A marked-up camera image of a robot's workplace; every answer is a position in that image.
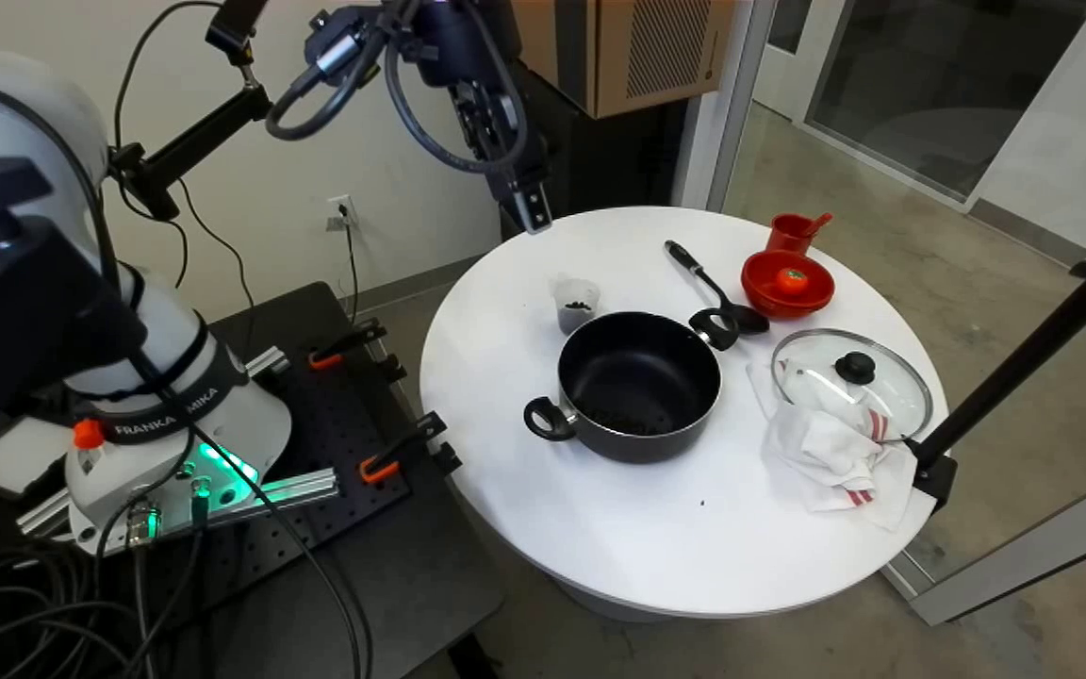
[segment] wooden cabinet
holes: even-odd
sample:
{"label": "wooden cabinet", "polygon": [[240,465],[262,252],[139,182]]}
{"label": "wooden cabinet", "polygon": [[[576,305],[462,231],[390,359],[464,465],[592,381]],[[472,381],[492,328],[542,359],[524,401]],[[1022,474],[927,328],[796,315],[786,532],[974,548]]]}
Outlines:
{"label": "wooden cabinet", "polygon": [[741,0],[511,0],[521,59],[587,117],[715,86]]}

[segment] pot lid knob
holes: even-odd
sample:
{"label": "pot lid knob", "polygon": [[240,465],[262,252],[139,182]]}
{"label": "pot lid knob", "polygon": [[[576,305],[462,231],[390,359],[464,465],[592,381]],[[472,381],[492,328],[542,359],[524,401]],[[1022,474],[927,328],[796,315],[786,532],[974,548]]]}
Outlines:
{"label": "pot lid knob", "polygon": [[876,359],[865,349],[849,349],[834,363],[834,371],[841,373],[841,381],[849,385],[871,385],[876,381]]}

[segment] round white table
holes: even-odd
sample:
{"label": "round white table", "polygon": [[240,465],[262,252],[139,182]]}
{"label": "round white table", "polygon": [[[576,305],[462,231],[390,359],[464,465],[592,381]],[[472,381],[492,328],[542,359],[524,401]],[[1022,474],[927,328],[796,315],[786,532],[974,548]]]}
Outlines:
{"label": "round white table", "polygon": [[816,252],[834,303],[776,320],[715,349],[724,387],[693,450],[665,465],[617,465],[581,441],[524,431],[532,395],[560,395],[556,280],[600,285],[600,313],[648,309],[677,320],[712,305],[665,240],[684,240],[743,303],[741,264],[768,231],[685,206],[616,206],[560,217],[482,256],[443,303],[424,349],[424,405],[450,421],[464,469],[454,474],[472,508],[561,584],[625,612],[671,617],[743,617],[827,600],[881,568],[932,518],[914,490],[903,514],[819,514],[788,499],[761,460],[775,346],[798,328],[849,328],[904,353],[947,415],[939,373],[898,309]]}

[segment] green light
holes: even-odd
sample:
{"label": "green light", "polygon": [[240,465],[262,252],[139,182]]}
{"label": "green light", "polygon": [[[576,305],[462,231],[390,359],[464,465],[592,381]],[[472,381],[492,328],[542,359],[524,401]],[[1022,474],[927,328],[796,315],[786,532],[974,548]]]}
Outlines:
{"label": "green light", "polygon": [[264,490],[269,490],[269,500],[276,500],[276,504],[278,504],[282,499],[291,499],[282,484],[269,484]]}
{"label": "green light", "polygon": [[209,441],[199,441],[196,452],[199,452],[205,460],[233,470],[233,474],[237,474],[237,469],[240,469],[240,474],[258,478],[258,469],[250,469],[250,465],[245,465],[240,456],[233,456],[233,452],[224,452],[224,450],[214,450],[214,446],[209,446]]}
{"label": "green light", "polygon": [[142,514],[142,534],[146,534],[146,539],[160,539],[160,534],[162,534],[162,514],[160,514],[160,508],[146,508],[146,514]]}

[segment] glass door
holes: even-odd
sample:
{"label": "glass door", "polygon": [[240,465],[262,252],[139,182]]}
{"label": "glass door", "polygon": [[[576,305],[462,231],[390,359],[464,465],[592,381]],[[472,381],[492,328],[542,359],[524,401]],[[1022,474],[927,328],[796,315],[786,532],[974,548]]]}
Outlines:
{"label": "glass door", "polygon": [[966,200],[1081,22],[1086,0],[852,4],[811,123]]}
{"label": "glass door", "polygon": [[776,0],[753,100],[788,120],[808,117],[845,6],[845,0]]}

